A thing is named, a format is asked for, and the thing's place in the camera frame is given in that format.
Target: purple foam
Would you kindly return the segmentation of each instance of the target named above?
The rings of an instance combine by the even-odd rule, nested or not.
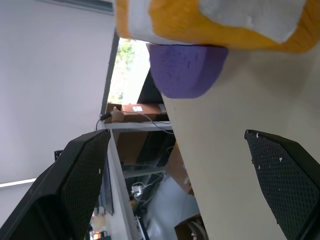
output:
[[[161,93],[171,99],[194,99],[217,80],[228,55],[218,46],[150,45],[150,70]]]

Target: fluorescent light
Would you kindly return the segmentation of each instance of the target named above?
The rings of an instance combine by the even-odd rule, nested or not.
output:
[[[22,180],[22,181],[14,181],[14,182],[2,183],[2,184],[0,184],[0,188],[20,185],[20,184],[33,183],[35,180],[36,180],[36,178],[32,178],[32,179],[27,179],[27,180]]]

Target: brown box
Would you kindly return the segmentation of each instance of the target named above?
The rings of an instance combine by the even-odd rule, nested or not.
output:
[[[201,226],[202,231],[190,222],[196,222],[198,225]],[[193,226],[192,228],[195,230],[196,236],[198,240],[207,240],[208,235],[206,229],[204,227],[204,222],[200,213],[197,213],[186,220],[180,222],[177,226],[174,227],[176,236],[178,240],[193,240],[194,237],[192,236],[192,230],[189,226]]]
[[[163,116],[161,121],[168,120],[167,112],[161,104],[128,104],[119,105],[108,103],[107,112],[113,111],[112,119],[107,119],[105,122],[149,122],[148,118],[143,115],[147,115],[151,120],[155,120],[157,116]],[[116,148],[118,151],[120,162],[123,164],[135,164],[142,147],[145,144],[148,132],[122,132],[114,134]]]
[[[165,167],[166,172],[187,194],[194,195],[194,191],[184,165],[184,160],[182,159],[178,144],[176,143]]]

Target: desk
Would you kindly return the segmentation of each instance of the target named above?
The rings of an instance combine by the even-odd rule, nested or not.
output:
[[[244,134],[292,139],[320,160],[320,46],[300,55],[231,50],[205,95],[164,103],[209,238],[285,240]]]

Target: cable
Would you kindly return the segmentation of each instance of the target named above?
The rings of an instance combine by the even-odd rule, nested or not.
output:
[[[166,153],[167,153],[167,154],[171,154],[171,152],[169,152],[169,150],[170,150],[170,149],[173,149],[174,147],[175,147],[174,145],[173,145],[173,146],[168,147],[168,148],[166,149]]]
[[[133,184],[133,186],[136,185],[136,184],[141,184],[141,185],[144,186],[144,187],[142,188],[142,190],[143,190],[143,189],[145,189],[145,188],[147,188],[147,187],[149,187],[149,186],[152,186],[153,184],[155,184],[155,183],[156,183],[158,180],[160,180],[161,178],[163,178],[163,180],[162,180],[161,182],[158,182],[158,185],[164,183],[164,182],[169,178],[169,175],[167,175],[167,177],[165,177],[165,174],[160,174],[160,173],[155,173],[155,174],[156,174],[156,175],[160,175],[160,177],[158,177],[158,178],[157,178],[156,180],[154,180],[152,183],[150,183],[150,184],[148,184],[148,185],[145,185],[143,182],[135,182],[135,183]],[[154,197],[156,191],[157,191],[157,189],[154,188],[153,193],[152,193],[152,195],[149,197],[148,200],[139,200],[139,199],[136,198],[135,195],[133,195],[133,197],[134,197],[134,199],[135,199],[137,202],[143,203],[143,204],[142,204],[142,207],[143,207],[144,205],[146,205],[148,202],[151,201],[151,199]]]
[[[203,240],[208,240],[209,239],[208,235],[207,235],[207,232],[206,232],[205,228],[202,225],[200,225],[196,221],[191,221],[190,223],[195,225],[198,228],[198,230],[202,234]]]
[[[114,120],[112,121],[111,123],[123,123],[123,124],[127,124],[127,123],[133,123],[133,124],[154,124],[154,123],[157,123],[157,124],[171,124],[171,122],[165,122],[165,121],[155,121],[154,123],[153,122],[149,122],[149,121],[119,121],[119,120]]]
[[[96,124],[95,124],[95,130],[98,131],[98,123],[100,122],[101,120],[99,119]]]
[[[141,116],[144,116],[145,118],[147,118],[151,124],[155,125],[158,129],[160,129],[161,131],[167,133],[167,134],[173,134],[174,135],[174,132],[170,132],[170,131],[167,131],[165,129],[163,129],[162,127],[158,126],[149,116],[143,114],[143,113],[140,113],[138,111],[119,111],[119,112],[122,112],[122,113],[127,113],[127,114],[139,114]]]
[[[112,115],[112,112],[107,112],[106,114],[100,115],[100,120],[101,121],[106,120],[106,119],[110,118],[111,115]]]

